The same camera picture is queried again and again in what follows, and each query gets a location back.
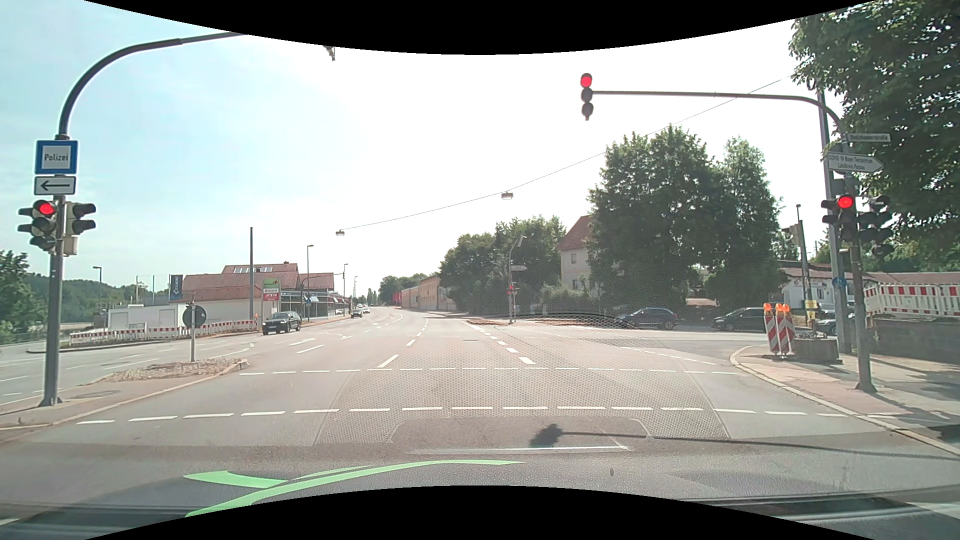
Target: arrow sign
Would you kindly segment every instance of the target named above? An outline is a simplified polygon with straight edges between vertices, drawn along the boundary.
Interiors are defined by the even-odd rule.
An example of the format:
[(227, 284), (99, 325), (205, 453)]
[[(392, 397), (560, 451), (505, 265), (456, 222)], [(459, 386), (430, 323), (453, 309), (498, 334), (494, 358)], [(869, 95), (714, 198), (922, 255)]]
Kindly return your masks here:
[(827, 154), (827, 168), (834, 171), (875, 173), (883, 168), (883, 162), (873, 156), (862, 154)]
[(37, 176), (34, 177), (34, 195), (75, 195), (77, 177), (75, 176)]

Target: red and white barrier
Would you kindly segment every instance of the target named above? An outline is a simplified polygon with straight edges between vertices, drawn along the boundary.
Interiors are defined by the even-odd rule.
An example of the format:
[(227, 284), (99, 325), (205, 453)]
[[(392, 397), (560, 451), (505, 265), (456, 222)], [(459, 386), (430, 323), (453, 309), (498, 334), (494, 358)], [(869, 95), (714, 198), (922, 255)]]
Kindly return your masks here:
[[(258, 330), (256, 321), (226, 321), (210, 323), (197, 328), (197, 336), (228, 333), (232, 331)], [(184, 339), (190, 337), (187, 327), (161, 327), (131, 330), (93, 330), (75, 331), (70, 334), (70, 346), (89, 346), (100, 343), (116, 343), (123, 341), (147, 341), (152, 339)]]

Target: black car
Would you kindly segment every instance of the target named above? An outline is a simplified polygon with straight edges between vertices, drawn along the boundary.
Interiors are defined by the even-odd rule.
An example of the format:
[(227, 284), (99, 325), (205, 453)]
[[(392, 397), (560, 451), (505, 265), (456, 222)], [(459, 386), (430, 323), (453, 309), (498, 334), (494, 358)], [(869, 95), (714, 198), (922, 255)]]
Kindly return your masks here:
[(300, 316), (294, 311), (279, 311), (263, 321), (263, 335), (272, 331), (280, 333), (291, 330), (300, 331)]
[(676, 313), (666, 307), (645, 307), (633, 313), (618, 315), (616, 322), (623, 328), (658, 328), (661, 330), (673, 330), (680, 319)]
[(723, 317), (713, 319), (713, 327), (720, 331), (756, 330), (766, 331), (763, 322), (763, 307), (741, 307)]

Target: power line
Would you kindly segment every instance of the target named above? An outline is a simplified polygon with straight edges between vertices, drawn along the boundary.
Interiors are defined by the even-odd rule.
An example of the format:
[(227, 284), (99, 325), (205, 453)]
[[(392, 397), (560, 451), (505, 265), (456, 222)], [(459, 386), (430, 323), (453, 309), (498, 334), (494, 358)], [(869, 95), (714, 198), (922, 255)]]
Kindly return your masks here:
[[(776, 83), (779, 83), (780, 81), (782, 81), (782, 80), (784, 80), (784, 79), (787, 79), (787, 78), (789, 78), (789, 77), (790, 77), (790, 76), (787, 75), (786, 77), (782, 77), (782, 78), (780, 78), (780, 79), (775, 80), (773, 83), (769, 83), (769, 84), (767, 84), (767, 85), (763, 85), (763, 86), (761, 86), (760, 88), (751, 90), (751, 91), (749, 91), (749, 92), (747, 92), (747, 93), (748, 93), (748, 94), (752, 94), (752, 93), (754, 93), (754, 92), (763, 90), (763, 89), (766, 88), (767, 86), (775, 85)], [(713, 107), (711, 107), (711, 108), (709, 108), (709, 109), (701, 110), (700, 112), (697, 112), (696, 114), (692, 114), (692, 115), (688, 116), (687, 118), (684, 118), (683, 120), (678, 120), (678, 121), (674, 122), (674, 124), (679, 124), (679, 123), (681, 123), (681, 122), (685, 122), (685, 121), (689, 120), (690, 118), (694, 118), (694, 117), (696, 117), (696, 116), (700, 116), (701, 114), (704, 114), (705, 112), (710, 112), (711, 110), (714, 110), (714, 109), (716, 109), (716, 108), (718, 108), (718, 107), (723, 107), (724, 105), (727, 105), (728, 103), (730, 103), (730, 102), (732, 102), (732, 101), (736, 101), (737, 99), (739, 99), (739, 98), (732, 98), (732, 99), (729, 99), (729, 100), (727, 100), (727, 101), (725, 101), (725, 102), (723, 102), (723, 103), (721, 103), (721, 104), (714, 105)], [(652, 131), (652, 132), (650, 132), (649, 134), (644, 135), (644, 136), (650, 136), (650, 135), (659, 133), (659, 132), (667, 129), (668, 127), (669, 127), (669, 126), (664, 126), (664, 127), (660, 128), (660, 129), (654, 130), (654, 131)], [(557, 174), (557, 173), (559, 173), (559, 172), (563, 172), (563, 171), (565, 171), (566, 169), (568, 169), (568, 168), (570, 168), (570, 167), (575, 167), (575, 166), (577, 166), (577, 165), (579, 165), (579, 164), (581, 164), (581, 163), (583, 163), (583, 162), (585, 162), (585, 161), (590, 161), (590, 160), (593, 160), (593, 159), (595, 159), (595, 158), (599, 158), (600, 156), (604, 156), (605, 154), (607, 154), (607, 151), (606, 151), (606, 150), (603, 151), (603, 152), (601, 152), (601, 153), (599, 153), (599, 154), (594, 154), (593, 156), (590, 156), (589, 158), (584, 158), (584, 159), (579, 160), (579, 161), (577, 161), (577, 162), (575, 162), (575, 163), (571, 163), (570, 165), (567, 165), (566, 167), (561, 167), (561, 168), (559, 168), (559, 169), (557, 169), (557, 170), (555, 170), (555, 171), (553, 171), (553, 172), (549, 172), (549, 173), (547, 173), (547, 174), (545, 174), (545, 175), (543, 175), (543, 176), (536, 177), (535, 179), (530, 180), (530, 181), (527, 181), (527, 182), (524, 182), (523, 184), (515, 185), (515, 186), (513, 186), (513, 187), (510, 187), (510, 188), (508, 188), (508, 189), (503, 189), (503, 190), (501, 190), (501, 191), (496, 191), (495, 193), (491, 193), (491, 194), (489, 194), (489, 195), (481, 195), (480, 197), (476, 197), (476, 198), (474, 198), (474, 199), (469, 199), (469, 200), (467, 200), (467, 201), (463, 201), (463, 202), (460, 202), (460, 203), (454, 203), (454, 204), (452, 204), (452, 205), (446, 205), (445, 207), (439, 207), (439, 208), (437, 208), (437, 209), (424, 210), (424, 211), (420, 211), (420, 212), (417, 212), (417, 213), (412, 213), (412, 214), (408, 214), (408, 215), (402, 215), (402, 216), (393, 217), (393, 218), (390, 218), (390, 219), (384, 219), (384, 220), (382, 220), (382, 221), (374, 221), (373, 223), (368, 223), (368, 224), (366, 224), (366, 225), (356, 225), (356, 226), (354, 226), (354, 227), (344, 227), (344, 228), (341, 229), (341, 231), (348, 231), (348, 230), (350, 230), (350, 229), (360, 229), (360, 228), (362, 228), (362, 227), (370, 227), (370, 226), (373, 226), (373, 225), (380, 225), (381, 223), (390, 223), (391, 221), (397, 221), (397, 220), (400, 220), (400, 219), (406, 219), (406, 218), (408, 218), (408, 217), (414, 217), (414, 216), (423, 215), (423, 214), (426, 214), (426, 213), (435, 212), (435, 211), (444, 210), (444, 209), (452, 209), (453, 207), (459, 207), (460, 205), (465, 205), (465, 204), (467, 204), (467, 203), (475, 203), (476, 201), (480, 201), (480, 200), (483, 200), (483, 199), (489, 199), (490, 197), (495, 197), (495, 196), (503, 193), (504, 191), (511, 191), (511, 190), (517, 189), (517, 188), (519, 188), (519, 187), (524, 187), (525, 185), (532, 184), (532, 183), (536, 182), (537, 180), (543, 180), (544, 178), (546, 178), (546, 177), (548, 177), (548, 176), (555, 175), (555, 174)]]

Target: sky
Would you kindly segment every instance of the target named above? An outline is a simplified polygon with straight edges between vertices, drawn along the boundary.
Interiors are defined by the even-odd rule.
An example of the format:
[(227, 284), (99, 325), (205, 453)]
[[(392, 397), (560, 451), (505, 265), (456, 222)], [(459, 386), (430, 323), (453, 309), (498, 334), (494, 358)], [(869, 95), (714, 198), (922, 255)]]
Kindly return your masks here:
[[(50, 32), (52, 13), (73, 24)], [(97, 280), (96, 265), (104, 282), (139, 277), (162, 290), (170, 274), (246, 263), (253, 227), (256, 264), (288, 260), (305, 272), (313, 244), (311, 272), (348, 263), (348, 289), (356, 277), (365, 294), (387, 275), (437, 271), (458, 236), (492, 232), (497, 221), (558, 215), (571, 227), (589, 212), (605, 148), (671, 123), (717, 158), (733, 136), (759, 148), (784, 205), (780, 224), (796, 223), (802, 205), (812, 255), (825, 230), (815, 107), (735, 100), (708, 110), (728, 100), (595, 96), (589, 122), (580, 113), (584, 72), (595, 90), (766, 86), (815, 97), (789, 80), (791, 24), (541, 55), (338, 48), (331, 61), (319, 45), (242, 36), (125, 57), (94, 77), (70, 120), (80, 145), (70, 200), (96, 204), (97, 228), (80, 237), (64, 278)], [(49, 257), (16, 231), (17, 219), (26, 222), (16, 211), (37, 199), (36, 141), (53, 138), (88, 67), (134, 43), (214, 32), (76, 0), (0, 5), (0, 215), (10, 217), (0, 249), (26, 252), (31, 271), (47, 274)], [(828, 105), (840, 113), (837, 98)], [(559, 169), (514, 189), (513, 200), (498, 195)]]

